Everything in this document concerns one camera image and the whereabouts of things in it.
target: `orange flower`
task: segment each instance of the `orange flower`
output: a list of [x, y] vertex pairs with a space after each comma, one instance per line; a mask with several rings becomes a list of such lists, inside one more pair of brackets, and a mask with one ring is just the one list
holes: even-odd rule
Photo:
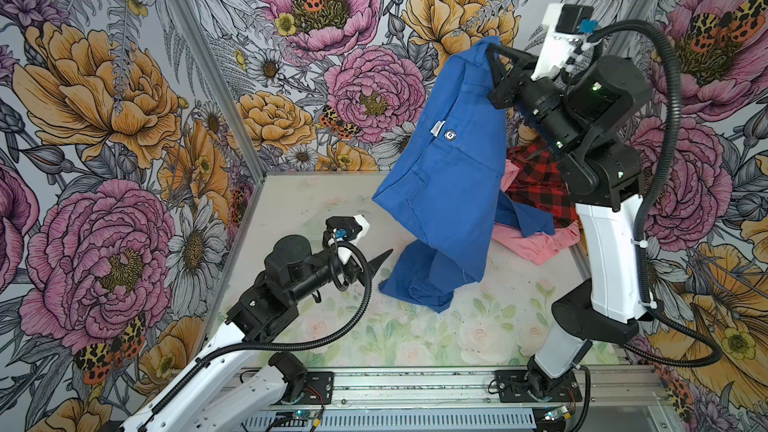
[[379, 167], [376, 165], [376, 160], [370, 157], [365, 150], [359, 147], [350, 147], [345, 142], [339, 142], [335, 148], [328, 146], [328, 157], [321, 155], [315, 170], [375, 172], [379, 170]]
[[50, 22], [43, 31], [29, 27], [27, 42], [47, 61], [48, 68], [16, 65], [13, 89], [27, 108], [29, 119], [42, 129], [44, 144], [88, 145], [82, 160], [99, 155], [107, 140], [123, 144], [150, 168], [163, 148], [181, 137], [179, 103], [149, 51], [134, 46], [133, 65], [124, 92], [123, 109], [114, 110], [112, 49], [107, 33], [92, 30], [88, 38], [78, 29]]
[[[280, 94], [247, 93], [237, 102], [237, 111], [256, 150], [261, 150], [262, 144], [269, 144], [288, 152], [293, 146], [308, 144], [317, 138], [312, 115]], [[226, 138], [232, 148], [237, 149], [231, 130]]]
[[500, 14], [489, 17], [481, 24], [466, 28], [454, 34], [457, 28], [478, 14], [483, 7], [494, 0], [408, 0], [402, 19], [418, 34], [411, 42], [421, 45], [432, 42], [438, 53], [439, 74], [451, 54], [463, 52], [480, 39], [487, 36], [500, 36], [502, 44], [512, 46], [514, 36], [518, 34], [520, 16], [514, 14], [510, 5]]
[[[695, 251], [688, 274], [698, 293], [681, 295], [694, 312], [686, 325], [713, 338], [724, 356], [714, 365], [677, 372], [715, 392], [734, 382], [730, 401], [754, 408], [768, 397], [768, 277], [759, 275], [763, 270], [733, 245], [701, 243]], [[672, 359], [702, 358], [710, 352], [674, 330], [659, 329], [648, 341]]]
[[214, 203], [214, 211], [227, 224], [231, 194], [224, 170], [226, 159], [212, 141], [217, 142], [216, 135], [197, 119], [191, 133], [184, 136], [184, 146], [176, 144], [167, 149], [158, 170], [160, 197], [178, 205], [191, 192], [194, 204], [199, 205], [202, 197], [207, 196]]
[[134, 384], [134, 389], [152, 400], [194, 358], [194, 346], [202, 333], [202, 318], [182, 317], [171, 322], [156, 345], [141, 356], [139, 370], [144, 376]]
[[111, 414], [112, 406], [101, 404], [98, 399], [92, 399], [87, 407], [80, 399], [68, 399], [27, 432], [98, 432]]

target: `pink flower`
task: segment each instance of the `pink flower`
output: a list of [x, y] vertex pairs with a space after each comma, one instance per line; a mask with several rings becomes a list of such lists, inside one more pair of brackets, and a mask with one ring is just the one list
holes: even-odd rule
[[24, 236], [39, 214], [32, 189], [16, 171], [0, 164], [0, 292], [16, 276], [24, 255]]
[[[630, 139], [643, 157], [648, 184], [656, 173], [664, 128], [661, 119], [649, 117]], [[723, 147], [715, 130], [684, 117], [670, 177], [645, 228], [662, 249], [676, 252], [696, 245], [725, 213], [734, 184], [722, 165]]]
[[[292, 0], [262, 0], [264, 17], [269, 20], [287, 21], [279, 32], [286, 36], [288, 44], [298, 57], [321, 60], [323, 57], [348, 53], [358, 44], [373, 40], [379, 24], [381, 0], [332, 0], [333, 13], [326, 10], [305, 12], [301, 4]], [[302, 26], [303, 18], [312, 18], [312, 24]], [[290, 54], [284, 54], [290, 60]]]
[[[706, 53], [691, 48], [691, 18], [710, 13], [722, 17], [745, 0], [681, 0], [661, 24], [674, 41], [680, 61], [683, 114], [718, 121], [754, 101], [768, 85], [768, 27], [764, 26], [743, 43], [728, 39]], [[654, 103], [667, 103], [664, 69], [652, 62], [650, 81], [655, 87]]]
[[72, 351], [119, 336], [140, 314], [165, 312], [165, 259], [174, 220], [157, 196], [129, 180], [108, 180], [53, 206], [29, 242], [36, 288], [19, 313], [27, 335], [63, 339]]
[[415, 122], [426, 92], [416, 64], [378, 46], [354, 49], [328, 69], [328, 105], [362, 129], [358, 139], [379, 142], [382, 133]]

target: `pink fabric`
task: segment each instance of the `pink fabric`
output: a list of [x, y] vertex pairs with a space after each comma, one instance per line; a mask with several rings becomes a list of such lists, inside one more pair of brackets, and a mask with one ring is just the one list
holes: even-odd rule
[[[512, 184], [519, 171], [519, 167], [507, 160], [504, 177], [502, 177], [502, 190], [506, 190]], [[523, 237], [523, 234], [516, 228], [495, 224], [491, 238], [533, 264], [541, 265], [564, 248], [571, 247], [578, 242], [581, 233], [578, 229], [578, 222], [573, 222], [566, 228], [556, 228], [554, 235], [539, 232], [530, 237]]]

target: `black and red checkered fabric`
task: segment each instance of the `black and red checkered fabric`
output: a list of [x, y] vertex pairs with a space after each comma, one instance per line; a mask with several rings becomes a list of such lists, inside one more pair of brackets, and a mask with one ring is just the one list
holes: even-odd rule
[[512, 200], [550, 212], [555, 227], [570, 226], [578, 218], [568, 187], [543, 140], [513, 147], [507, 150], [507, 158], [520, 168], [506, 190]]

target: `floral wallpaper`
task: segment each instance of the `floral wallpaper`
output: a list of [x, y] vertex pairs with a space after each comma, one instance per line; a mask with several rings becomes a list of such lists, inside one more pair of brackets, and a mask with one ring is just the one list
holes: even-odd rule
[[195, 356], [254, 180], [164, 3], [0, 16], [0, 414], [95, 431]]
[[[705, 368], [657, 366], [689, 430], [768, 430], [767, 11], [768, 0], [658, 0], [648, 17], [674, 44], [684, 104], [672, 173], [646, 228], [651, 289], [667, 316], [724, 351]], [[645, 41], [630, 55], [654, 98], [624, 138], [640, 151], [650, 184], [666, 81]], [[708, 354], [658, 322], [642, 329], [635, 342], [644, 350], [675, 359]]]
[[550, 2], [607, 24], [631, 0], [191, 1], [265, 170], [370, 172], [408, 145], [451, 54], [484, 36], [539, 45]]

